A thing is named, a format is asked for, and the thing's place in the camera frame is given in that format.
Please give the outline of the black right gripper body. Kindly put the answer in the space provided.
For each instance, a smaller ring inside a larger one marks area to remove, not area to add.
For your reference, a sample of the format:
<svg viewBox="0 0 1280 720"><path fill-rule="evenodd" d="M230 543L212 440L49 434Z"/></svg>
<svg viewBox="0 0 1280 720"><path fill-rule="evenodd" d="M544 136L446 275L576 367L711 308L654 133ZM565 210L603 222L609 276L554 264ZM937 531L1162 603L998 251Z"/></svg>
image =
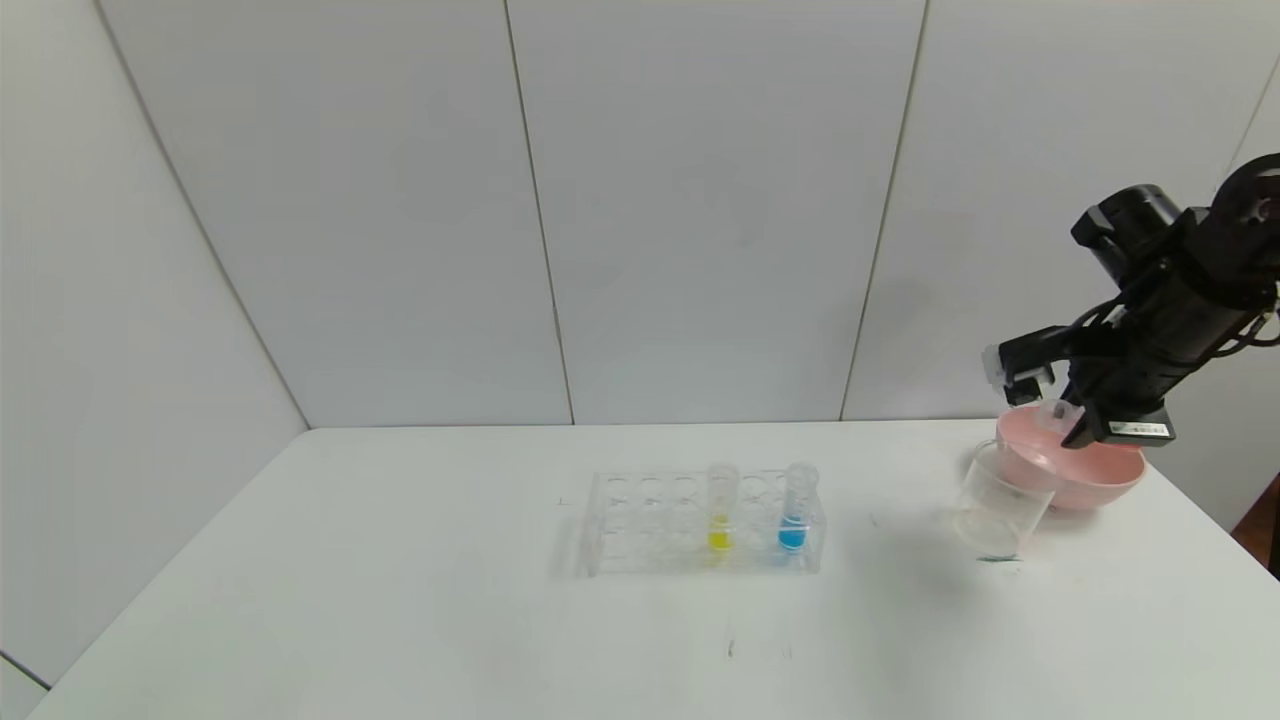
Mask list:
<svg viewBox="0 0 1280 720"><path fill-rule="evenodd" d="M1199 297L1134 313L1110 300L1071 325L1068 401L1089 409L1094 443L1169 445L1166 395L1225 345L1243 347L1256 327L1254 309Z"/></svg>

